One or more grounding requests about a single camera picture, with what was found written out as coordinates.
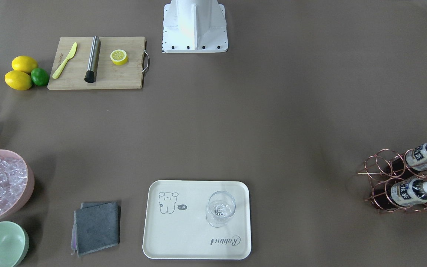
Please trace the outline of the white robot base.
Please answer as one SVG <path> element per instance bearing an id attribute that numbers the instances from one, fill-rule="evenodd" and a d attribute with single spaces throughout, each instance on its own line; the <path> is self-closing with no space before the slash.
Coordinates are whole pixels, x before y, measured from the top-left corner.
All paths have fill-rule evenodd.
<path id="1" fill-rule="evenodd" d="M 228 51 L 225 7 L 217 0 L 172 0 L 163 10 L 163 53 Z"/>

